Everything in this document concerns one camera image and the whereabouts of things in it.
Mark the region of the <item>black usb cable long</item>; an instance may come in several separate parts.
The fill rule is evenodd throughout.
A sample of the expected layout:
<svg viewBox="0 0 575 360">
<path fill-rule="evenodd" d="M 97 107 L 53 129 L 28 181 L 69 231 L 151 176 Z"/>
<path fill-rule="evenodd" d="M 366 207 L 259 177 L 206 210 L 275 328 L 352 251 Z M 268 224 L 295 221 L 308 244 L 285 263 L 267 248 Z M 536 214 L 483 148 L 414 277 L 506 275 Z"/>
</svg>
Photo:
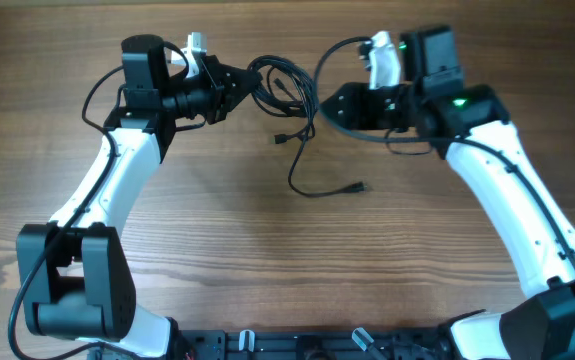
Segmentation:
<svg viewBox="0 0 575 360">
<path fill-rule="evenodd" d="M 261 83 L 251 93 L 256 105 L 266 114 L 276 118 L 302 118 L 305 125 L 291 134 L 278 134 L 273 143 L 284 144 L 298 140 L 299 148 L 289 168 L 287 183 L 292 191 L 306 198 L 323 198 L 341 194 L 361 193 L 367 190 L 363 182 L 355 182 L 338 189 L 308 192 L 299 189 L 293 183 L 296 166 L 306 145 L 316 137 L 314 118 L 318 112 L 319 101 L 315 94 L 314 81 L 310 75 L 292 61 L 276 55 L 263 55 L 253 59 L 248 70 L 265 72 Z"/>
</svg>

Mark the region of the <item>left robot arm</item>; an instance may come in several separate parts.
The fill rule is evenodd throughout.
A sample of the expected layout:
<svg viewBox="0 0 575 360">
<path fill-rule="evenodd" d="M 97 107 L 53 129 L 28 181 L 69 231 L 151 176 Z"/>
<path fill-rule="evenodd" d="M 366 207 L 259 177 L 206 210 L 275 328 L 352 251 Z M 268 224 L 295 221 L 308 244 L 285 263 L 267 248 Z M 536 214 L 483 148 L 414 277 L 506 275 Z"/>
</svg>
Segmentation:
<svg viewBox="0 0 575 360">
<path fill-rule="evenodd" d="M 126 38 L 121 50 L 125 81 L 91 168 L 48 222 L 28 224 L 17 237 L 21 287 L 10 317 L 96 356 L 189 359 L 193 350 L 177 323 L 138 305 L 120 236 L 177 120 L 222 121 L 261 77 L 151 34 Z"/>
</svg>

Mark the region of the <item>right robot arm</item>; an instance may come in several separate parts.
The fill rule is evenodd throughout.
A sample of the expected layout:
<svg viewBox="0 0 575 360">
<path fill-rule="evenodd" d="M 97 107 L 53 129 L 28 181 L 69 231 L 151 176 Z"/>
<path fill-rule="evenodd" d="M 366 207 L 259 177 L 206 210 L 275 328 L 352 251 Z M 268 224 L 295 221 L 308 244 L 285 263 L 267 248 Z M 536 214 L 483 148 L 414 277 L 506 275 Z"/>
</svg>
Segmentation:
<svg viewBox="0 0 575 360">
<path fill-rule="evenodd" d="M 369 71 L 325 100 L 320 114 L 363 141 L 425 143 L 468 185 L 500 236 L 524 301 L 435 328 L 403 330 L 394 356 L 575 359 L 575 228 L 531 165 L 509 111 L 488 85 L 469 86 L 447 25 L 358 36 Z"/>
</svg>

